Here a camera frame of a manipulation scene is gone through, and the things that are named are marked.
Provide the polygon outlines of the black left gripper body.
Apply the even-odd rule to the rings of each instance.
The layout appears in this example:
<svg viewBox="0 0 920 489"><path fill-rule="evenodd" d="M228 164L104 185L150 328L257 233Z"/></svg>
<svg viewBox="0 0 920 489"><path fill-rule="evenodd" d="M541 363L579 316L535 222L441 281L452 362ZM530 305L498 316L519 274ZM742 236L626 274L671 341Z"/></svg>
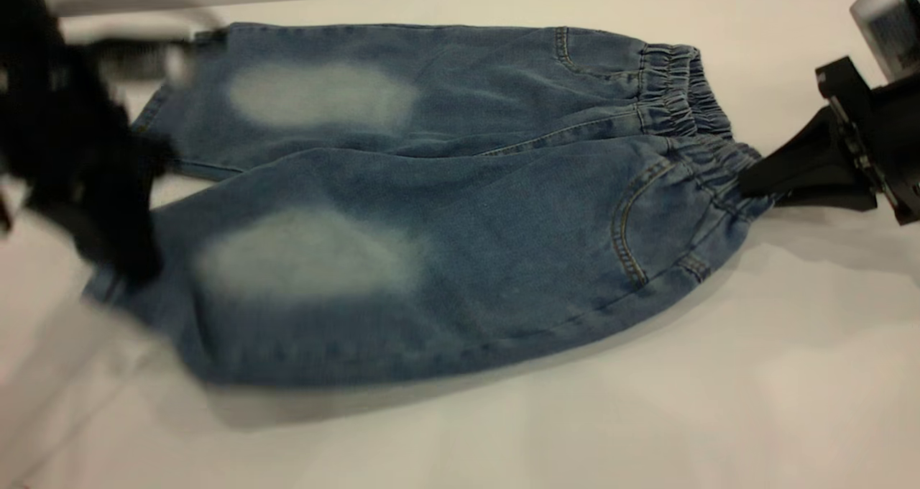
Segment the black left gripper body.
<svg viewBox="0 0 920 489"><path fill-rule="evenodd" d="M6 40L2 160L32 188L29 202L150 211L152 182L173 149L132 129L113 83L171 79L172 40Z"/></svg>

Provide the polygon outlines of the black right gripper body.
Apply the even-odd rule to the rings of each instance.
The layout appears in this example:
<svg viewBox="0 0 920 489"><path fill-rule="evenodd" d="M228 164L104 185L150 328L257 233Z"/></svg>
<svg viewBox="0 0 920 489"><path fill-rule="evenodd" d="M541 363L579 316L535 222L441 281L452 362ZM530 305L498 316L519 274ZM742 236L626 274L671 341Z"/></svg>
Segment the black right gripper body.
<svg viewBox="0 0 920 489"><path fill-rule="evenodd" d="M832 141L901 226L919 217L919 76L870 87L849 57L816 70Z"/></svg>

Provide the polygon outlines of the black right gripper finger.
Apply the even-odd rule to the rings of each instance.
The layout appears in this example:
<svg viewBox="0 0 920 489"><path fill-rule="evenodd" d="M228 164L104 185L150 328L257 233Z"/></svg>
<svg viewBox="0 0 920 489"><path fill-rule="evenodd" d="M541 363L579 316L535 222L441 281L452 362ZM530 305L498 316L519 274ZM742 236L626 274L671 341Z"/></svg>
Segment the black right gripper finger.
<svg viewBox="0 0 920 489"><path fill-rule="evenodd" d="M848 211L877 209L876 194L864 190L792 190L782 195L776 207L828 207Z"/></svg>
<svg viewBox="0 0 920 489"><path fill-rule="evenodd" d="M865 179L841 147L840 122L822 108L796 135L739 174L745 198L864 198Z"/></svg>

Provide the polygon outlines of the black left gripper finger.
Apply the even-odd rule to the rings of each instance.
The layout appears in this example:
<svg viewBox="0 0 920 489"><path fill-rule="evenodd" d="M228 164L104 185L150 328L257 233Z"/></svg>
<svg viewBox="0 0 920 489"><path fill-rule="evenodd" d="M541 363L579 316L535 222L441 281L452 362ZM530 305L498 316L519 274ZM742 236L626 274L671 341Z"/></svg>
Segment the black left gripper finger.
<svg viewBox="0 0 920 489"><path fill-rule="evenodd" d="M162 256L147 208L117 205L49 205L43 216L72 237L78 254L133 283L161 272Z"/></svg>

